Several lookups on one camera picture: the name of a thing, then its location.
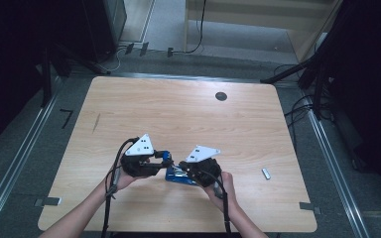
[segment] white triangular bracket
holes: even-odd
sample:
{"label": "white triangular bracket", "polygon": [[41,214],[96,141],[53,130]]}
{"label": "white triangular bracket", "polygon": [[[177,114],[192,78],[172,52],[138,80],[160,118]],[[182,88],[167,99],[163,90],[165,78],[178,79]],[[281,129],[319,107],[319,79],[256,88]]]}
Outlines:
{"label": "white triangular bracket", "polygon": [[210,147],[196,146],[190,155],[187,157],[186,162],[188,163],[198,163],[215,155],[220,154],[220,150],[213,149]]}
{"label": "white triangular bracket", "polygon": [[145,156],[153,154],[153,144],[151,144],[150,136],[148,136],[148,134],[144,134],[144,136],[126,151],[127,156]]}

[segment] black round hole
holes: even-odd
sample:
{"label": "black round hole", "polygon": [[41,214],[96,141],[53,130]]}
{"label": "black round hole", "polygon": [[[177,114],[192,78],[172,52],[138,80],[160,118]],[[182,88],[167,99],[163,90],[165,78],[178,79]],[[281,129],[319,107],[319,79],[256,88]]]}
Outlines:
{"label": "black round hole", "polygon": [[225,94],[224,92],[217,92],[215,93],[215,98],[219,101],[225,101],[227,99],[227,94]]}

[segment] gray floor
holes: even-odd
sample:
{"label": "gray floor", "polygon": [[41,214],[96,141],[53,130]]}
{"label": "gray floor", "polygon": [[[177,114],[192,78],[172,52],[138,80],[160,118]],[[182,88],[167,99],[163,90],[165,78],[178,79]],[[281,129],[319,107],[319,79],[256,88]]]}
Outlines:
{"label": "gray floor", "polygon": [[[213,38],[215,36],[213,34],[210,42],[211,37],[208,36],[210,27],[204,27],[204,33],[207,33],[207,42],[203,42],[204,50],[202,48],[202,53],[193,56],[174,55],[172,58],[167,58],[166,49],[168,47],[175,49],[182,47],[183,22],[163,20],[166,18],[163,11],[169,11],[168,7],[178,7],[182,2],[156,1],[145,35],[145,41],[150,43],[149,49],[154,51],[148,51],[143,57],[139,57],[139,49],[127,56],[121,52],[119,54],[120,67],[113,71],[112,75],[122,75],[121,73],[125,72],[156,73],[208,76],[215,77],[217,80],[234,78],[232,80],[258,83],[260,78],[272,76],[277,66],[285,63],[296,63],[296,57],[289,50],[288,39],[283,35],[282,30],[267,31],[268,29],[259,29],[259,34],[262,31],[268,32],[265,35],[261,34],[261,38],[255,36],[247,40],[256,42],[254,39],[264,38],[265,41],[259,43],[259,46],[246,44],[245,47],[241,47],[240,43],[245,41],[241,37],[230,37],[227,42],[219,43]],[[252,29],[241,29],[244,28],[242,26],[222,27],[224,28],[218,29],[221,29],[221,34],[224,35],[228,35],[229,30],[235,31],[234,33],[252,31]],[[279,52],[273,46],[286,50]],[[113,57],[103,65],[114,68],[118,65],[117,58]],[[49,193],[86,91],[95,77],[93,73],[80,65],[73,63],[72,66],[73,72],[69,78],[63,80],[63,88],[58,95],[49,119],[2,207],[0,237],[35,237],[41,234],[37,222],[42,208],[35,207],[34,201],[36,198],[47,196]],[[284,67],[280,67],[276,73],[283,69]],[[296,75],[292,75],[285,79],[286,82],[276,85],[284,112],[290,111],[293,104],[302,97],[302,92],[295,84],[297,78]],[[40,111],[41,98],[42,93],[38,92],[0,137],[0,182]],[[60,112],[60,109],[73,110],[73,115],[65,128],[62,126],[66,115]],[[370,237],[381,237],[381,177],[373,173],[362,174],[354,170],[334,125],[327,121],[321,123],[326,129],[328,139],[332,144],[335,156],[351,188],[358,208],[364,214],[363,218]],[[298,159],[309,196],[312,203],[321,208],[322,214],[316,216],[318,225],[316,232],[310,234],[286,233],[282,234],[282,237],[354,237],[308,116],[296,124],[296,137],[298,139]],[[85,232],[83,234],[83,237],[96,236],[99,236],[99,232]],[[137,236],[139,237],[139,234],[124,235],[124,237]]]}

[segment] person's hand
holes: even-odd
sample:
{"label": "person's hand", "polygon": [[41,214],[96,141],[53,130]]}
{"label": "person's hand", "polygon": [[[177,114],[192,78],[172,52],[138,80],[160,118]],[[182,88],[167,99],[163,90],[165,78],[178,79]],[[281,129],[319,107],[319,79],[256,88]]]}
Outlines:
{"label": "person's hand", "polygon": [[[110,173],[109,177],[107,178],[107,187],[110,187],[111,176],[112,176],[112,174]],[[126,188],[129,184],[131,184],[132,182],[134,182],[137,179],[144,179],[144,178],[147,178],[147,177],[135,177],[135,178],[133,178],[133,177],[129,176],[121,167],[120,168],[120,176],[119,176],[119,180],[117,182],[116,191],[119,191],[121,189]]]}
{"label": "person's hand", "polygon": [[[236,192],[234,191],[234,184],[233,184],[233,175],[228,172],[221,172],[222,176],[222,184],[224,186],[225,191],[227,192],[228,197],[228,207],[229,208],[235,208],[238,206],[237,199],[236,199]],[[219,199],[215,196],[214,193],[214,185],[210,185],[207,187],[202,188],[206,194],[208,194],[209,200],[215,204],[218,209],[223,211],[223,202],[222,199]]]}

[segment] black cabinet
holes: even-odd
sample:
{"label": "black cabinet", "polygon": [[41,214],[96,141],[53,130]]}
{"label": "black cabinet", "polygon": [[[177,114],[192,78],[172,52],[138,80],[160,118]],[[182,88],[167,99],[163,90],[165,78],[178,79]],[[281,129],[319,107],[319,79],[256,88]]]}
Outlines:
{"label": "black cabinet", "polygon": [[116,52],[127,18],[123,0],[72,0],[59,4],[54,16],[50,16],[56,43],[95,62]]}
{"label": "black cabinet", "polygon": [[381,175],[381,0],[364,1],[358,11],[355,28],[333,59],[330,92],[349,120],[336,118],[349,149]]}
{"label": "black cabinet", "polygon": [[[34,26],[23,25],[29,16],[18,18],[21,8],[12,6],[0,4],[0,134],[42,85],[35,68],[40,55],[34,54],[39,48],[33,43]],[[26,44],[28,32],[31,42]]]}

